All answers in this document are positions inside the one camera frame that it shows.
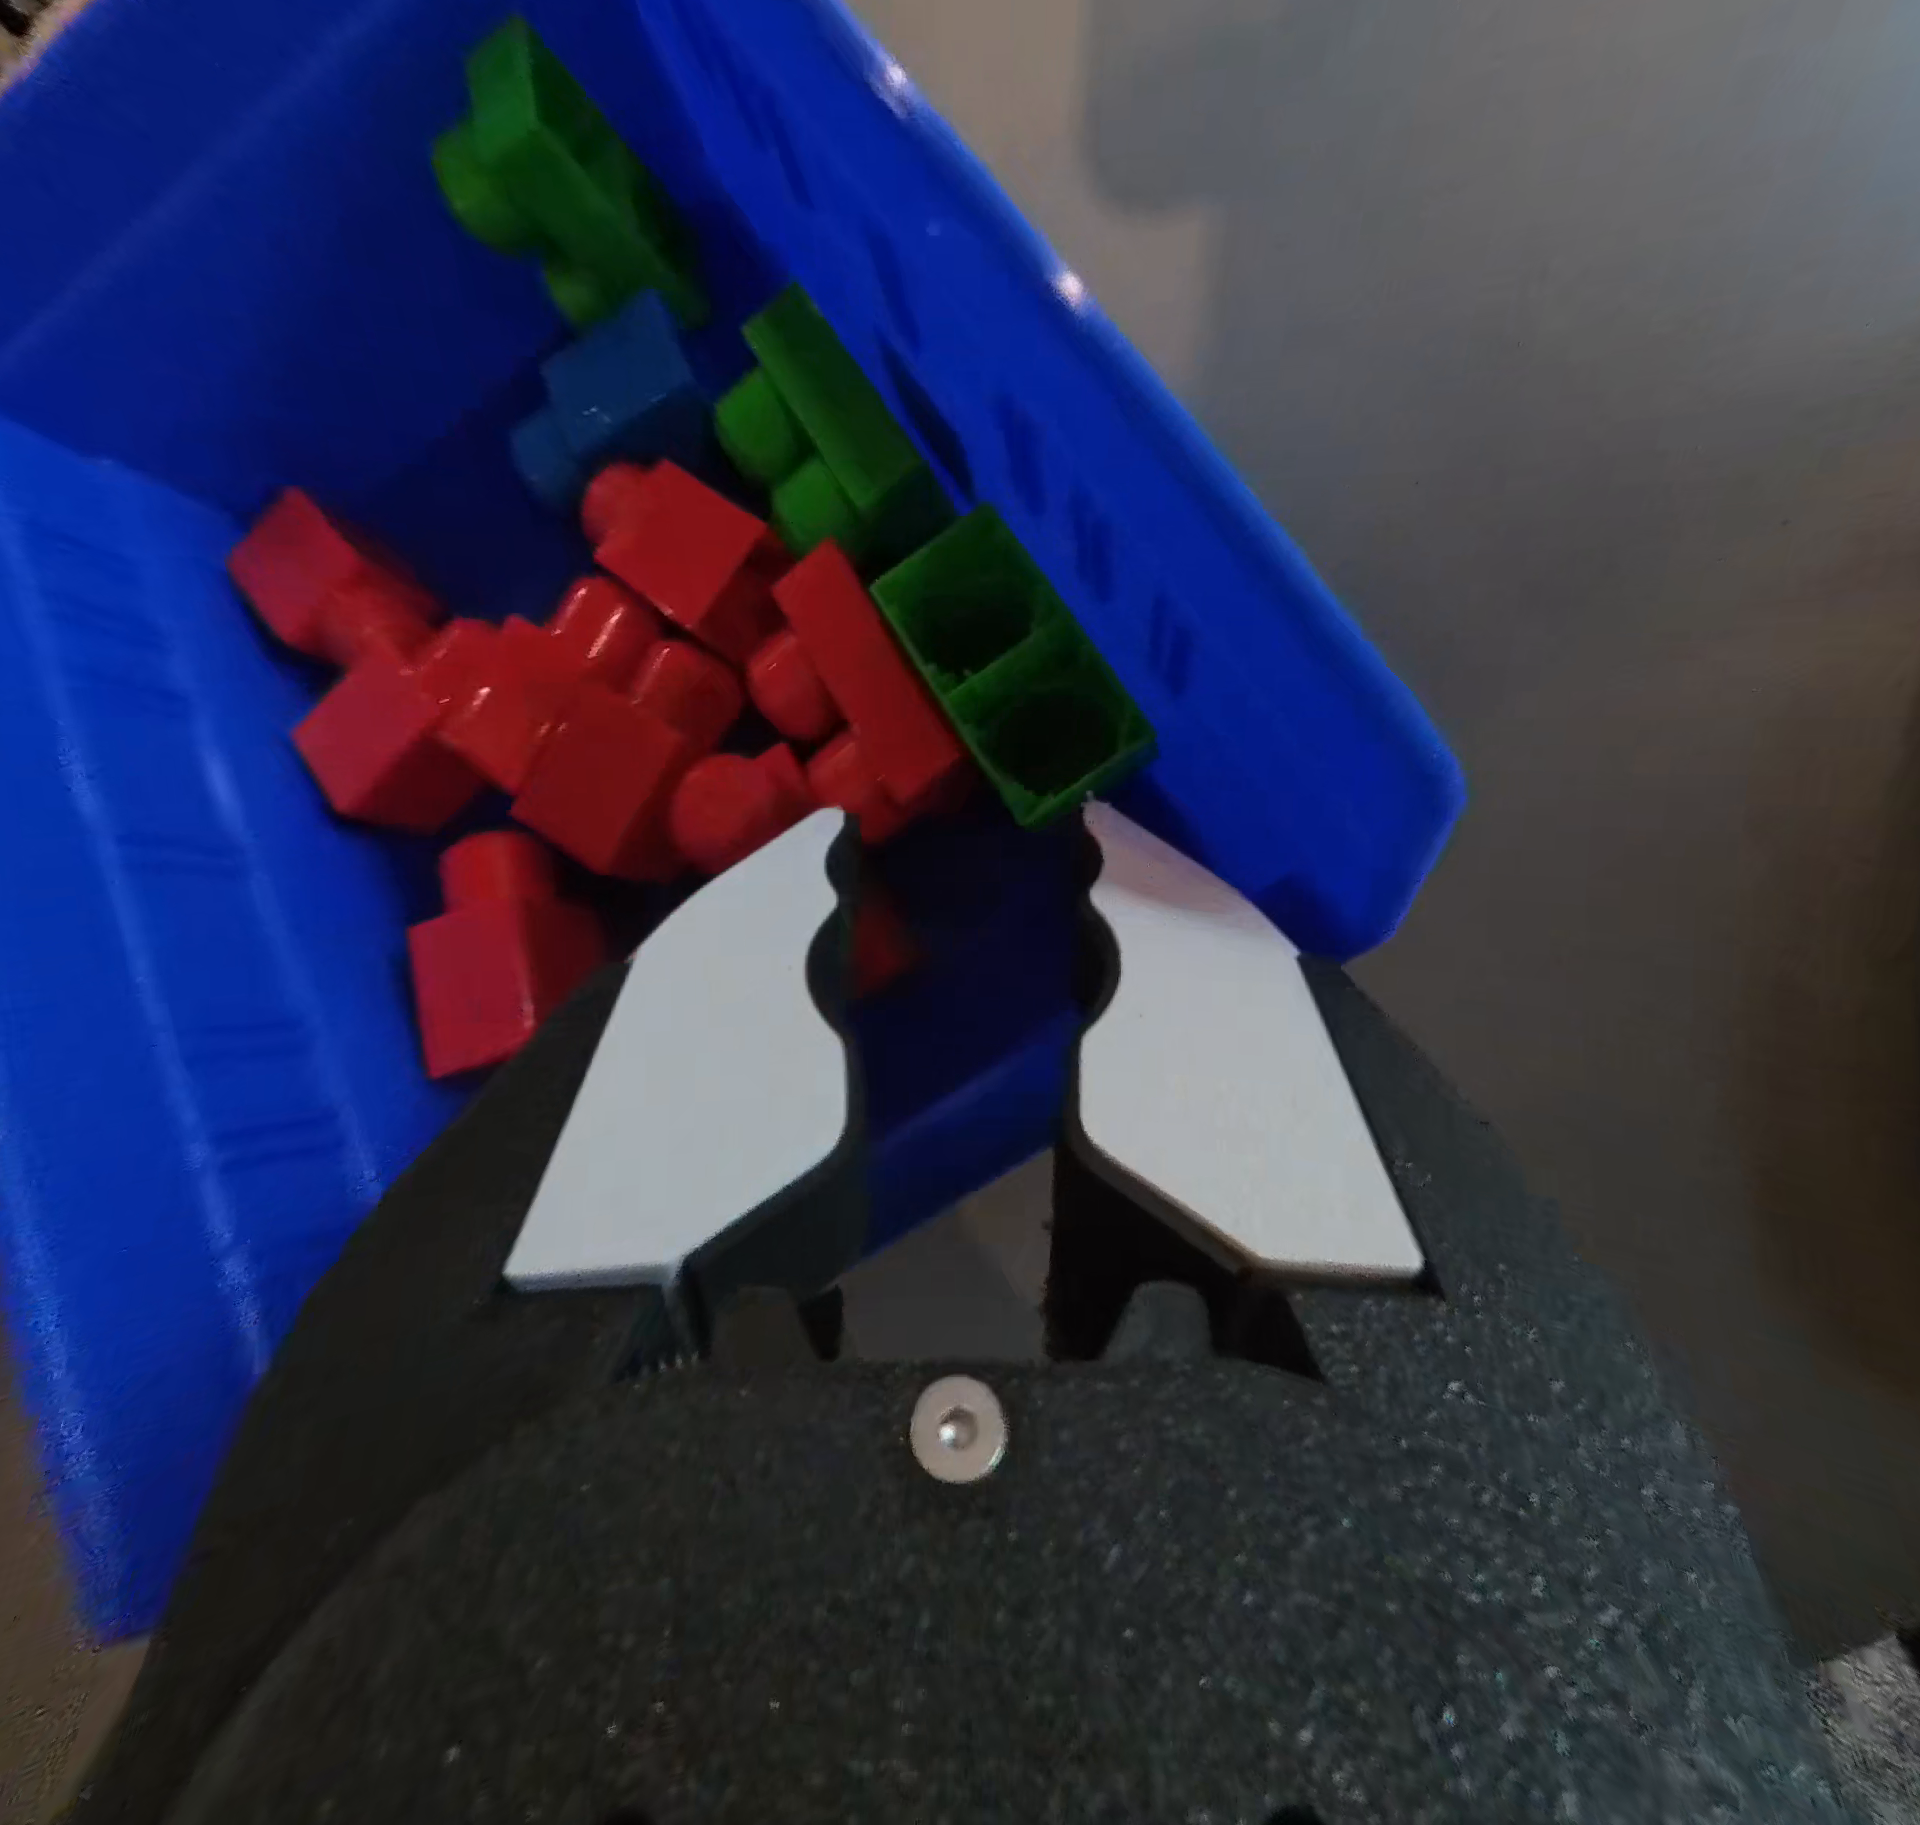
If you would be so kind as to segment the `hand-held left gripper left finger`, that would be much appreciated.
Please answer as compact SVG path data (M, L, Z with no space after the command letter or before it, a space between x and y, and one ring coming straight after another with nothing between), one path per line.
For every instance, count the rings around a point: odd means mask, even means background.
M861 844L815 811L637 947L504 1263L519 1292L824 1292L869 1234Z

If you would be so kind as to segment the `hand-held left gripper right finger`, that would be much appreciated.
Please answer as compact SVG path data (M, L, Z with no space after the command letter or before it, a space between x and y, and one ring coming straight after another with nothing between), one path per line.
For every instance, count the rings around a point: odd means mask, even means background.
M1285 931L1088 802L1103 983L1068 1132L1215 1259L1273 1279L1419 1279L1426 1254Z

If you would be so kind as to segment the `pile of red mega blocks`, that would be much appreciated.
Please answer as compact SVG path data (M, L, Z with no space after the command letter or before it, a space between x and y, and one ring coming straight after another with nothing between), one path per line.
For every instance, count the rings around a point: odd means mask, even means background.
M330 669L297 722L333 813L440 853L406 931L426 1075L489 1073L612 955L578 879L715 879L815 811L884 844L963 804L976 769L837 536L792 559L690 469L600 469L590 569L549 618L452 614L397 556L282 490L229 575L277 643Z

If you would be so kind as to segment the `green mega block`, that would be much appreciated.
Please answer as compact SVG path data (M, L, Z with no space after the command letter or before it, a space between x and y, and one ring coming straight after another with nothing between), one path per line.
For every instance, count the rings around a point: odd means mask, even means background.
M464 62L469 109L430 149L444 204L493 251L531 263L566 325L653 293L684 329L710 301L683 213L525 17Z
M871 597L1023 829L1056 823L1156 757L1148 716L995 507L956 516Z
M834 542L871 582L948 526L935 469L800 285L741 335L752 365L716 403L715 433L792 556Z

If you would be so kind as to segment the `blue single-stud mega block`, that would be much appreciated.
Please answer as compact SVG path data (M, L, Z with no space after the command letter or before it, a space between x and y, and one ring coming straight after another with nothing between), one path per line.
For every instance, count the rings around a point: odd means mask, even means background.
M509 447L535 501L564 514L607 465L713 463L709 399L659 293L637 293L541 365L541 403Z

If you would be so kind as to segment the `blue plastic bin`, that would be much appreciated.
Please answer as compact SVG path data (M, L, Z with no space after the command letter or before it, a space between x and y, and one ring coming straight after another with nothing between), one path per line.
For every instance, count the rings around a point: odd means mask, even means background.
M5 1295L78 1613L151 1632L249 1397L470 1089L226 559L284 488L460 612L572 580L510 419L562 336L430 142L522 14L690 226L727 369L786 280L1144 708L1118 797L1355 959L1469 787L1312 565L841 0L94 0L5 91Z

